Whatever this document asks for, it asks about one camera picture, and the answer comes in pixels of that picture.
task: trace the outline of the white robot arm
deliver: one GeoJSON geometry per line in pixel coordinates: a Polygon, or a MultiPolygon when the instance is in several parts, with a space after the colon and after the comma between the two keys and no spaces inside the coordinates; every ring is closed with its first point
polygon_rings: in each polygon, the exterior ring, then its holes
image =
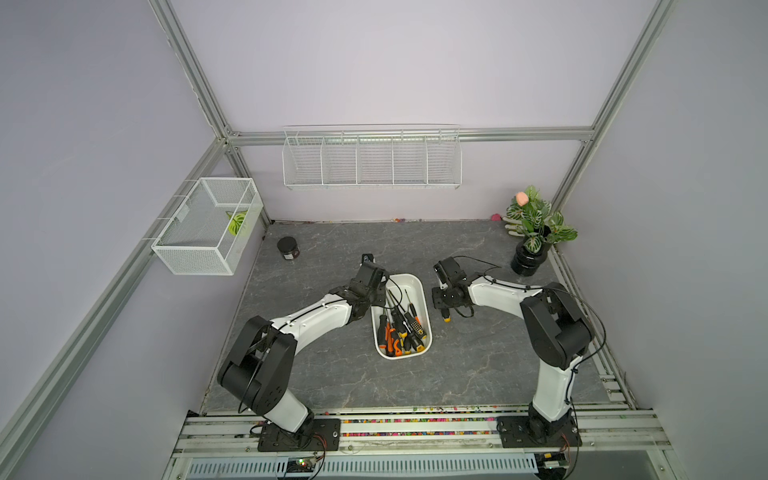
{"type": "Polygon", "coordinates": [[[435,265],[440,287],[432,289],[432,302],[443,318],[450,308],[490,306],[525,320],[534,351],[539,356],[536,394],[528,409],[526,430],[536,444],[556,440],[571,420],[573,368],[581,361],[594,337],[584,314],[559,283],[530,287],[467,276],[453,257],[435,265]]]}
{"type": "Polygon", "coordinates": [[[218,373],[218,382],[240,404],[291,433],[306,435],[314,414],[288,390],[293,357],[329,331],[384,306],[389,274],[362,256],[357,276],[295,313],[248,320],[218,373]]]}

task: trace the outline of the white wire shelf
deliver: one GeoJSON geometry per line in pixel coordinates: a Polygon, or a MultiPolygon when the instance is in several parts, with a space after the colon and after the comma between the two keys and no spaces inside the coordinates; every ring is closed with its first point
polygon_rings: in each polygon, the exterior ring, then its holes
{"type": "Polygon", "coordinates": [[[234,275],[262,207],[253,179],[201,178],[152,250],[174,275],[234,275]]]}
{"type": "Polygon", "coordinates": [[[291,189],[458,188],[462,147],[458,128],[334,136],[289,134],[283,180],[291,189]]]}

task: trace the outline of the small black container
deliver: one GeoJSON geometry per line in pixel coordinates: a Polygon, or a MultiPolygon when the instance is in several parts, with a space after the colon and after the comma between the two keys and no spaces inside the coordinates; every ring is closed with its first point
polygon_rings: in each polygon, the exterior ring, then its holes
{"type": "Polygon", "coordinates": [[[525,240],[523,239],[518,243],[518,247],[515,249],[515,256],[512,258],[511,267],[520,276],[531,276],[546,261],[547,252],[552,247],[552,244],[545,242],[541,245],[538,253],[531,253],[525,248],[525,240]]]}
{"type": "Polygon", "coordinates": [[[293,260],[299,256],[299,244],[293,237],[283,237],[277,241],[277,249],[286,260],[293,260]]]}

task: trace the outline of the white plastic tray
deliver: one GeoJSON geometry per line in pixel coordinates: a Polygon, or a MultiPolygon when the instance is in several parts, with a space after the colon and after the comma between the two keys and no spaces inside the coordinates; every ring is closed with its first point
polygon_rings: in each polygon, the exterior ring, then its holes
{"type": "Polygon", "coordinates": [[[432,327],[429,326],[429,314],[427,313],[427,300],[424,297],[424,287],[422,286],[421,281],[419,281],[419,278],[410,273],[397,273],[396,275],[391,275],[389,278],[394,280],[394,283],[392,281],[387,282],[387,290],[392,292],[392,295],[395,296],[395,300],[399,300],[400,290],[402,290],[402,302],[400,305],[406,310],[408,309],[408,297],[406,296],[406,292],[411,296],[411,301],[416,308],[416,315],[419,317],[419,322],[422,324],[422,328],[427,332],[427,340],[424,341],[424,350],[421,352],[414,352],[410,355],[402,356],[385,355],[376,341],[376,331],[379,329],[379,315],[384,313],[384,309],[380,306],[372,306],[373,348],[376,349],[376,352],[379,352],[379,355],[387,360],[409,359],[414,356],[424,355],[429,350],[429,347],[432,346],[432,327]]]}

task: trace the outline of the black flower pot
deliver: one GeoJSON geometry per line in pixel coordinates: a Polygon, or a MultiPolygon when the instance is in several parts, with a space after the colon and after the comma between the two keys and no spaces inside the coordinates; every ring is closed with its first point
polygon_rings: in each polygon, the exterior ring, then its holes
{"type": "Polygon", "coordinates": [[[552,247],[551,243],[544,242],[538,253],[531,253],[525,248],[526,240],[527,239],[524,238],[518,243],[518,247],[515,249],[515,256],[512,258],[511,263],[512,269],[520,276],[531,276],[536,273],[539,266],[546,261],[547,252],[550,247],[552,247]]]}

